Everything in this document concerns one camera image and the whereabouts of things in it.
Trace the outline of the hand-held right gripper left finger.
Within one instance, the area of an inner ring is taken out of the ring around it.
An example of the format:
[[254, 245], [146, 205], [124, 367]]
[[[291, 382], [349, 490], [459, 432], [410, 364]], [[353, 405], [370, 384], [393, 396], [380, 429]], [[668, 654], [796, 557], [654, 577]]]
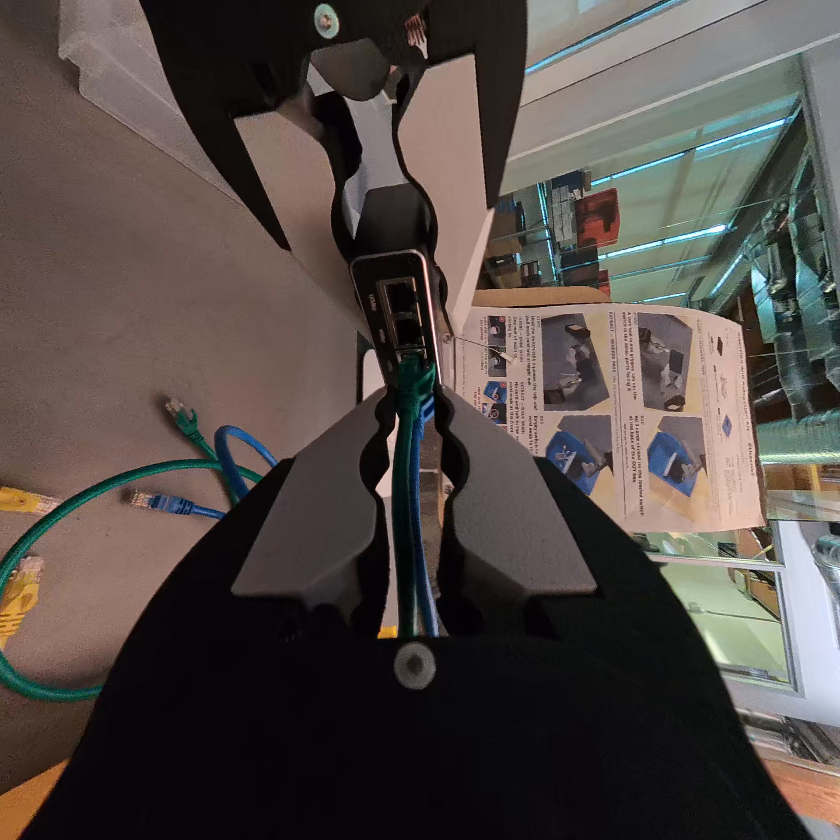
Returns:
[[294, 458], [235, 578], [232, 595], [331, 607], [361, 637], [377, 638], [391, 553], [382, 478], [396, 420], [385, 386]]

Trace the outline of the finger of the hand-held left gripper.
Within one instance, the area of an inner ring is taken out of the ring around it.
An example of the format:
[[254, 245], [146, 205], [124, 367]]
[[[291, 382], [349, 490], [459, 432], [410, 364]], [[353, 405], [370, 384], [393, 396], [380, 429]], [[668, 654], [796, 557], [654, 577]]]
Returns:
[[290, 252], [307, 277], [366, 335], [349, 265], [333, 234], [337, 186], [322, 126], [290, 100], [275, 111], [238, 117], [234, 126]]
[[436, 238], [431, 250], [446, 283], [455, 335], [464, 331], [493, 211], [487, 204], [476, 58], [468, 53], [425, 70], [396, 138], [409, 181], [425, 201]]

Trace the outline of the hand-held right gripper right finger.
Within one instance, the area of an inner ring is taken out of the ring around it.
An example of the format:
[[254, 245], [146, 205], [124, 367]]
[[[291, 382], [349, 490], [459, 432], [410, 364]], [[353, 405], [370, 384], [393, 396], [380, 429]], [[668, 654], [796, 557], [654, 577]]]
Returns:
[[597, 583], [535, 458], [446, 386], [435, 395], [444, 502], [437, 611], [450, 637], [524, 634], [533, 605]]

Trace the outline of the clear plastic bin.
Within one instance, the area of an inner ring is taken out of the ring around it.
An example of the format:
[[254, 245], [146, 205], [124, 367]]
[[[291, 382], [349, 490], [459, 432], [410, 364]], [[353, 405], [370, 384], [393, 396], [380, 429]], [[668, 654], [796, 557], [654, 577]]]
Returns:
[[58, 55], [82, 97], [238, 201], [175, 101], [139, 2], [59, 2]]

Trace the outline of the black ethernet switch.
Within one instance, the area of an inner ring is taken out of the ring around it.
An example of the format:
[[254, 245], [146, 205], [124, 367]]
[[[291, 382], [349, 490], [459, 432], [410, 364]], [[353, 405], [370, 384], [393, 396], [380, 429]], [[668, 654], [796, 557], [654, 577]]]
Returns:
[[411, 183], [366, 193], [353, 246], [350, 274], [385, 383], [396, 386], [408, 355], [434, 365], [445, 382], [441, 358], [446, 280], [434, 260], [434, 213]]

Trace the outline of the printed instruction sheet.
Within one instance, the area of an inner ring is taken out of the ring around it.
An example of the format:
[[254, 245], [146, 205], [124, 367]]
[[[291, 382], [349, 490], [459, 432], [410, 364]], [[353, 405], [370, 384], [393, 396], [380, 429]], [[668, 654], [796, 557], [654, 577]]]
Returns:
[[686, 308], [474, 307], [455, 389], [628, 532], [766, 525], [741, 325]]

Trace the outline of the tan backing board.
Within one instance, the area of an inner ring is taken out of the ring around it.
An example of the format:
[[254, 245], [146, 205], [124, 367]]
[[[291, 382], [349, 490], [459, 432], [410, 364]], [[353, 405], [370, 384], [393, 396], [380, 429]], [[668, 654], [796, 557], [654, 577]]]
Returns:
[[597, 288], [528, 287], [477, 290], [473, 308], [545, 308], [612, 303], [608, 294]]

